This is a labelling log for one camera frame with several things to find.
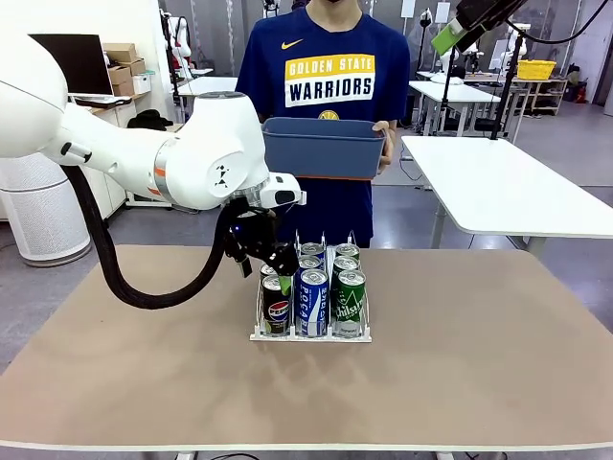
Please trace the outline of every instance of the yellow crate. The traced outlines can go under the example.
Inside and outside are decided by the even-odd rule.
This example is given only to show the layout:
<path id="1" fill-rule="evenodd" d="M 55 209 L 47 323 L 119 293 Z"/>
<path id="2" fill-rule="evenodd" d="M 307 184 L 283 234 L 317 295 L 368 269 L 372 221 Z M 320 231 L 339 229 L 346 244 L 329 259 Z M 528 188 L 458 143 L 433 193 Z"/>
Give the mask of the yellow crate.
<path id="1" fill-rule="evenodd" d="M 517 65 L 520 80 L 548 80 L 556 67 L 552 60 L 520 60 Z"/>

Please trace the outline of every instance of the black monitor screen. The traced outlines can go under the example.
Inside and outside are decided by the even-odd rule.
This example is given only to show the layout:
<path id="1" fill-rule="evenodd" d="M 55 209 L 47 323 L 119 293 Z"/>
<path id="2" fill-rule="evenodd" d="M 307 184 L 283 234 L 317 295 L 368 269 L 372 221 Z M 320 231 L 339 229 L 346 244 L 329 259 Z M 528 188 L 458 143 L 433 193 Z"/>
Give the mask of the black monitor screen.
<path id="1" fill-rule="evenodd" d="M 57 61 L 68 83 L 68 93 L 113 94 L 98 35 L 31 34 L 30 36 Z"/>

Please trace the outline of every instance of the golden state warriors shirt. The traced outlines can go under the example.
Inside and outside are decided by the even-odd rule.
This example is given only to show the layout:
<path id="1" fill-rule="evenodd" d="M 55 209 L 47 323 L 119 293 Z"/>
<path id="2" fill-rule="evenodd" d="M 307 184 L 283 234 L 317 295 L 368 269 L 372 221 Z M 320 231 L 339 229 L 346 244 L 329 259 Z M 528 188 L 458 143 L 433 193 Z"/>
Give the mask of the golden state warriors shirt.
<path id="1" fill-rule="evenodd" d="M 256 24 L 240 69 L 237 91 L 265 117 L 370 122 L 404 116 L 409 48 L 401 34 L 364 14 L 354 29 L 330 33 L 302 8 Z M 371 183 L 300 179 L 307 205 L 284 217 L 280 240 L 296 229 L 303 242 L 322 232 L 330 244 L 373 237 Z"/>

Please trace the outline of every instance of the orange stripe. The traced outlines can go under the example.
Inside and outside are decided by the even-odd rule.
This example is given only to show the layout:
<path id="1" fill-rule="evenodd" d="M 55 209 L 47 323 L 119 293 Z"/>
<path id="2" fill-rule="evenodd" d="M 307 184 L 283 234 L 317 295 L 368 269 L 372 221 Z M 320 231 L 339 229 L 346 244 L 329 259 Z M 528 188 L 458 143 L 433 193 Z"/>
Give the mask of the orange stripe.
<path id="1" fill-rule="evenodd" d="M 358 177 L 325 177 L 319 175 L 299 175 L 301 179 L 330 179 L 330 180 L 357 180 L 357 181 L 371 181 L 372 179 L 369 177 L 358 178 Z"/>

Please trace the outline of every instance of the blue plastic bin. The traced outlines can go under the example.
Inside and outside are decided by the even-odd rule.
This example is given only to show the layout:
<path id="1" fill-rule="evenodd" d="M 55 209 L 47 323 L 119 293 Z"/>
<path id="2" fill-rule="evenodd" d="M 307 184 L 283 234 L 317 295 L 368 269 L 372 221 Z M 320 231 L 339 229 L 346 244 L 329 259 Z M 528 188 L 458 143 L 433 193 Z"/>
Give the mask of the blue plastic bin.
<path id="1" fill-rule="evenodd" d="M 264 123 L 270 171 L 296 177 L 372 180 L 385 135 L 355 120 L 271 118 Z"/>

